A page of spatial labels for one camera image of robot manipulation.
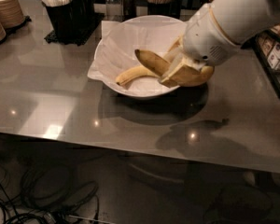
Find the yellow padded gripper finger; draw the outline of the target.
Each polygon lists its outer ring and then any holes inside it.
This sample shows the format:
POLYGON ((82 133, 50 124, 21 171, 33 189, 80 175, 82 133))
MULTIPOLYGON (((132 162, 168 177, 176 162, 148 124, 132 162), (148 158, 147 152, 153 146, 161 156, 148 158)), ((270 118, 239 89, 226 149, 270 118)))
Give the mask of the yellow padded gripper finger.
POLYGON ((182 59, 182 41, 183 37, 180 35, 163 56, 165 61, 172 63, 173 61, 180 61, 182 59))
POLYGON ((204 83, 203 69, 205 66, 206 63, 200 63, 179 54, 173 59, 169 69, 161 76, 160 84, 169 88, 201 85, 204 83))

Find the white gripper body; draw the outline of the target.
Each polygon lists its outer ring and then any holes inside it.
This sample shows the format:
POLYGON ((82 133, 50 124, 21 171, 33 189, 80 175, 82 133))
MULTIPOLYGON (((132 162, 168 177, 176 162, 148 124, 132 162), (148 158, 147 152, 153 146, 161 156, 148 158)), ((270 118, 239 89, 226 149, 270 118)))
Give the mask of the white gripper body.
POLYGON ((183 50, 195 60, 216 66, 233 56, 242 38, 235 7, 204 4, 187 22, 183 50))

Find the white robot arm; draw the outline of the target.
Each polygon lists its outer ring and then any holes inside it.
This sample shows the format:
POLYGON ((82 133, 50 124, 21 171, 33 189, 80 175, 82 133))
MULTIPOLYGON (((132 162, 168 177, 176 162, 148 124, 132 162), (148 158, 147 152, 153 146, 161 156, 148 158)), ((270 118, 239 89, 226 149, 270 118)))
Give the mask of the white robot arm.
POLYGON ((170 68, 167 87, 204 84, 254 35, 280 23, 280 0, 213 0, 187 22, 170 68))

